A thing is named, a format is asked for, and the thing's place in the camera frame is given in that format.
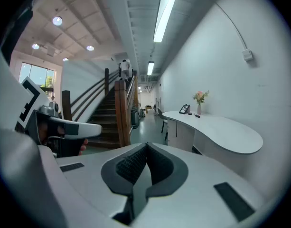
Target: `small black device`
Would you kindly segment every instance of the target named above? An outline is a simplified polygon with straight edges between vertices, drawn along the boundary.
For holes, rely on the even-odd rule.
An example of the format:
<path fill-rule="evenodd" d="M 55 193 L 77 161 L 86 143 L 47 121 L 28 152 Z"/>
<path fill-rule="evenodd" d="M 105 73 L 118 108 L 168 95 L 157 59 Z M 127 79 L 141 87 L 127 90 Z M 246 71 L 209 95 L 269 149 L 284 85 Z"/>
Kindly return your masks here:
<path fill-rule="evenodd" d="M 181 110 L 179 111 L 180 114 L 186 114 L 189 111 L 189 105 L 185 104 L 183 105 L 183 107 L 181 108 Z"/>

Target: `reception desk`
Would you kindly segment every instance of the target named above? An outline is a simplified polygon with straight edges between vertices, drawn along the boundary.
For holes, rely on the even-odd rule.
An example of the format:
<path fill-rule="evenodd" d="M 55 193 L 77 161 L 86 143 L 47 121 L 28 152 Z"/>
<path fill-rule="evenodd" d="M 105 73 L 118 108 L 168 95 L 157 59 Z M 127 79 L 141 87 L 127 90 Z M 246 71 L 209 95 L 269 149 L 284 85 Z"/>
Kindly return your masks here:
<path fill-rule="evenodd" d="M 259 151 L 263 139 L 253 129 L 239 122 L 202 114 L 200 118 L 180 114 L 178 111 L 164 112 L 168 118 L 168 145 L 214 158 L 236 173 L 240 173 L 247 156 Z"/>

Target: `black rubber pad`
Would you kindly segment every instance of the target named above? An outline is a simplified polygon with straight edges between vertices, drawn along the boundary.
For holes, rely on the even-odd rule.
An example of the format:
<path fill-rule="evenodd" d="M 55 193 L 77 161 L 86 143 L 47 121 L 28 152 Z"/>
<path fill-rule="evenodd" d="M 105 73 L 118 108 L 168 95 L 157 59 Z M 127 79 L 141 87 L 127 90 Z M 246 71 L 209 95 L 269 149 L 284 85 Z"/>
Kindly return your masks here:
<path fill-rule="evenodd" d="M 214 188 L 239 222 L 255 212 L 227 182 L 214 185 Z"/>
<path fill-rule="evenodd" d="M 60 166 L 60 169 L 61 169 L 62 172 L 65 172 L 65 171 L 72 171 L 74 169 L 78 169 L 78 168 L 83 167 L 83 166 L 84 165 L 81 162 L 78 162 L 78 163 L 75 163 L 75 164 Z"/>

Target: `white wall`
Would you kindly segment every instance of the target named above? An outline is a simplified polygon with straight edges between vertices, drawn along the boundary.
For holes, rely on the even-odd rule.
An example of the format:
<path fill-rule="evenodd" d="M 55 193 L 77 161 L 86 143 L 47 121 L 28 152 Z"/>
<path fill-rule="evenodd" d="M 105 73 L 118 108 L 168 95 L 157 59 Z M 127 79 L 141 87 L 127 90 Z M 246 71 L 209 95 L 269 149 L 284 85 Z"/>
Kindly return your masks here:
<path fill-rule="evenodd" d="M 144 109 L 146 105 L 154 107 L 154 100 L 151 93 L 138 93 L 138 100 L 141 103 L 141 108 Z"/>
<path fill-rule="evenodd" d="M 55 71 L 54 95 L 55 95 L 55 101 L 60 105 L 62 67 L 60 65 L 44 61 L 42 59 L 39 59 L 31 55 L 27 55 L 18 51 L 13 51 L 13 53 L 11 54 L 9 68 L 17 80 L 19 80 L 19 75 L 20 75 L 23 62 Z"/>
<path fill-rule="evenodd" d="M 73 102 L 78 98 L 86 89 L 97 83 L 99 80 L 104 78 L 105 68 L 109 69 L 109 73 L 114 72 L 118 69 L 118 65 L 115 61 L 111 60 L 93 60 L 93 61 L 67 61 L 63 66 L 62 73 L 62 82 L 61 82 L 61 91 L 69 90 L 70 91 L 70 100 Z M 114 86 L 114 82 L 109 85 L 109 89 Z M 73 111 L 96 89 L 90 90 L 85 94 L 73 107 Z M 93 113 L 96 106 L 104 98 L 104 90 L 92 101 L 88 108 L 79 118 L 78 122 L 85 123 L 88 118 Z M 79 115 L 83 110 L 83 107 L 86 106 L 92 97 L 90 97 L 84 105 L 77 111 L 73 116 L 73 120 Z"/>
<path fill-rule="evenodd" d="M 161 96 L 164 111 L 179 110 L 186 103 L 195 111 L 192 95 L 210 90 L 204 112 L 257 131 L 263 147 L 248 156 L 241 175 L 270 199 L 291 177 L 291 33 L 267 0 L 217 3 L 254 60 L 243 60 L 236 31 L 214 5 L 161 76 L 161 94 L 158 83 L 153 95 Z"/>

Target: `window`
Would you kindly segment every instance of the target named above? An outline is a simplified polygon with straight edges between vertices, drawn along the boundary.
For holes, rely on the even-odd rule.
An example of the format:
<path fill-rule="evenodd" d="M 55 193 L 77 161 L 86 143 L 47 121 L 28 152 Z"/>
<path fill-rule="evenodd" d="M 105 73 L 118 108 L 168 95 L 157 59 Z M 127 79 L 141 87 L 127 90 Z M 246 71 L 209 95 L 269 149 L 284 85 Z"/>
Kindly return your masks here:
<path fill-rule="evenodd" d="M 47 68 L 22 63 L 19 82 L 28 76 L 36 85 L 41 87 L 47 96 L 51 97 L 54 91 L 55 72 Z"/>

